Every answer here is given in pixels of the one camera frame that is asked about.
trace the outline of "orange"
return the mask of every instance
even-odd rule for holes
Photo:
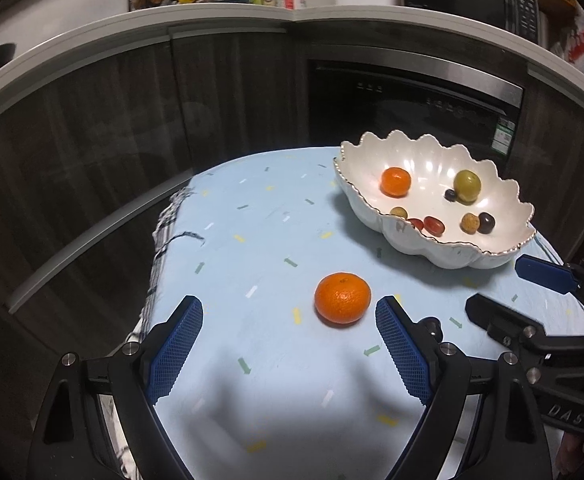
[[[352,323],[361,319],[372,301],[365,280],[349,272],[325,276],[316,287],[314,305],[319,314],[333,323]]]
[[[380,188],[389,196],[405,196],[411,186],[411,176],[403,168],[387,168],[381,175]]]

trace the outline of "white bowl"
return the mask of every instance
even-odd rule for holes
[[[381,174],[400,167],[411,175],[411,187],[403,198],[391,198],[379,189]],[[341,144],[341,156],[334,159],[339,184],[349,205],[363,224],[383,233],[396,250],[406,254],[422,254],[443,269],[493,269],[514,258],[536,233],[530,221],[534,206],[518,198],[518,183],[502,180],[491,160],[473,160],[467,148],[455,144],[444,148],[435,137],[424,135],[409,139],[403,132],[393,131],[386,139],[367,132],[358,146]],[[460,170],[478,175],[480,194],[472,205],[448,202],[443,194],[453,187]],[[420,232],[403,218],[390,214],[401,206],[409,218],[438,218],[445,225],[440,238],[425,229]],[[465,213],[490,213],[496,220],[488,235],[469,235],[460,228]]]

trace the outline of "metal screw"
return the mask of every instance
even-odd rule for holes
[[[536,329],[532,325],[528,325],[523,328],[523,335],[529,339],[536,333]]]
[[[530,384],[536,384],[540,380],[540,370],[536,367],[527,370],[525,375]]]
[[[516,357],[516,354],[512,354],[511,352],[503,352],[503,361],[505,361],[508,365],[515,365],[518,363],[518,357]]]
[[[125,355],[134,355],[138,352],[139,343],[136,341],[128,341],[123,346],[121,346],[121,352]]]
[[[454,346],[453,343],[441,343],[438,348],[441,349],[441,352],[443,352],[445,355],[454,355],[456,354],[457,348],[456,346]]]
[[[76,355],[74,355],[72,352],[68,352],[66,355],[61,357],[61,363],[63,366],[74,364],[74,361],[76,361]]]

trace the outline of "microwave keypad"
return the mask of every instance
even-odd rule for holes
[[[518,35],[538,43],[536,0],[516,0],[518,6]]]

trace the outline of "light blue tablecloth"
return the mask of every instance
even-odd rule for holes
[[[203,303],[198,340],[156,405],[197,479],[384,479],[422,413],[376,330],[374,305],[385,295],[412,320],[438,317],[444,339],[467,355],[505,350],[465,316],[478,291],[549,334],[584,334],[573,297],[520,280],[513,264],[444,270],[396,252],[350,210],[334,181],[336,154],[305,148],[227,162],[194,177],[181,205],[173,236],[182,236],[165,255],[150,325],[187,294]],[[558,259],[540,235],[523,251]],[[361,276],[373,293],[363,319],[341,329],[313,309],[316,285],[337,271]],[[456,471],[474,401],[440,478]]]

